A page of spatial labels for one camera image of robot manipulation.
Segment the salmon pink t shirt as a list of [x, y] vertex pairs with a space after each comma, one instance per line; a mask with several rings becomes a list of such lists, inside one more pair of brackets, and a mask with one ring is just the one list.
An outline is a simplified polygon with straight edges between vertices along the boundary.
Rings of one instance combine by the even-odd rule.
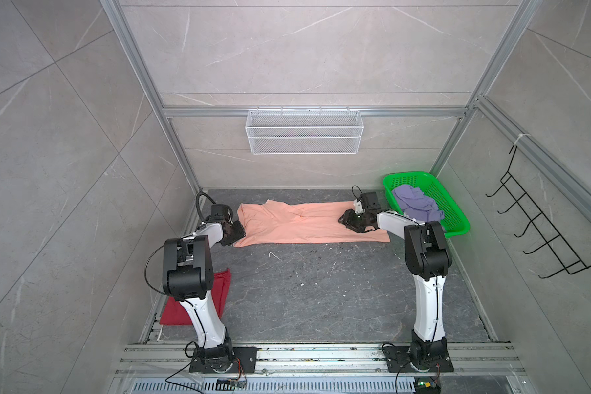
[[237, 210], [246, 236], [234, 246], [261, 244], [389, 243], [384, 230], [357, 233], [338, 222], [351, 201], [288, 205], [267, 200], [262, 205], [242, 204]]

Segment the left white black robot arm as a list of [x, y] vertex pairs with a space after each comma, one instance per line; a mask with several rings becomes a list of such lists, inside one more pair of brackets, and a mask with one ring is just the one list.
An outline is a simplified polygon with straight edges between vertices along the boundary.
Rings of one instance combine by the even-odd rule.
[[213, 302], [211, 248], [229, 246], [245, 236], [240, 222], [204, 223], [190, 236], [164, 242], [162, 288], [187, 312], [197, 335], [195, 357], [218, 373], [231, 369], [235, 353]]

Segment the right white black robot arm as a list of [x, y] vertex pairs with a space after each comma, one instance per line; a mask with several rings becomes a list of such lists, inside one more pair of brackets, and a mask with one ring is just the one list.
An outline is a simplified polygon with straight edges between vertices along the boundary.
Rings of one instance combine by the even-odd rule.
[[452, 261], [442, 225], [422, 223], [392, 211], [356, 213], [353, 209], [346, 210], [338, 222], [357, 233], [380, 229], [402, 238], [416, 294], [407, 362], [420, 372], [452, 371], [443, 325], [443, 290]]

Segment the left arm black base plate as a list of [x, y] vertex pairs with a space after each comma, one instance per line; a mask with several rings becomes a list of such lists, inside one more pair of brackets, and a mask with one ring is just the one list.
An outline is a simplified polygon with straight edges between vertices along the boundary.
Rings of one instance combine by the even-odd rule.
[[200, 348], [195, 356], [192, 356], [189, 371], [203, 374], [253, 374], [257, 362], [258, 348], [253, 346], [235, 346], [232, 349], [226, 347]]

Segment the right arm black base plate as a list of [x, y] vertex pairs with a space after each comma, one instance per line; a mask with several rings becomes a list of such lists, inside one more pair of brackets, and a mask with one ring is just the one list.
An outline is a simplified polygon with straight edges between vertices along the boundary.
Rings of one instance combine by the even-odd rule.
[[429, 354], [410, 346], [396, 346], [386, 342], [381, 351], [391, 373], [452, 373], [454, 371], [448, 353]]

